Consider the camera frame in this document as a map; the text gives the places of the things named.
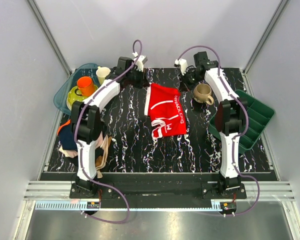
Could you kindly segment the red underwear white trim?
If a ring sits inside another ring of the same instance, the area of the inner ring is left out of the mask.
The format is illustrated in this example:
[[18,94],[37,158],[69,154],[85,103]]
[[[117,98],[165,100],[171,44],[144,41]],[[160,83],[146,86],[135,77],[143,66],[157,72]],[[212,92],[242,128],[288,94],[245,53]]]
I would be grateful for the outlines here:
[[187,133],[180,96],[178,89],[156,83],[147,88],[144,114],[150,117],[153,140]]

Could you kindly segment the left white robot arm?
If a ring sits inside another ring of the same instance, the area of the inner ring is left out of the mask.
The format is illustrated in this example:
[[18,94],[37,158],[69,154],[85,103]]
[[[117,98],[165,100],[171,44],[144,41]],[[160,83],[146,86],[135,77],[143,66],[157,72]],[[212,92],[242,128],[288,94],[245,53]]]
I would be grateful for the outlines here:
[[145,55],[133,59],[120,57],[117,66],[105,76],[101,86],[83,102],[72,105],[70,122],[74,141],[78,150],[78,172],[71,184],[71,199],[93,198],[98,194],[96,146],[97,139],[103,135],[105,124],[101,120],[101,111],[126,86],[144,88],[149,84],[145,78]]

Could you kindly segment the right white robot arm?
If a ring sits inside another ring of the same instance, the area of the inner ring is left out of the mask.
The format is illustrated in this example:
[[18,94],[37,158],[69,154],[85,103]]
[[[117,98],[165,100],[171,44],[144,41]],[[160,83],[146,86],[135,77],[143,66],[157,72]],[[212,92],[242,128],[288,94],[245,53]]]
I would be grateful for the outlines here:
[[241,187],[238,173],[239,140],[249,126],[247,101],[231,88],[217,60],[209,60],[205,51],[196,53],[193,58],[193,66],[188,66],[182,56],[175,60],[174,66],[180,69],[179,80],[182,88],[193,92],[199,82],[205,81],[219,103],[214,124],[221,139],[222,160],[216,191],[220,197],[226,199]]

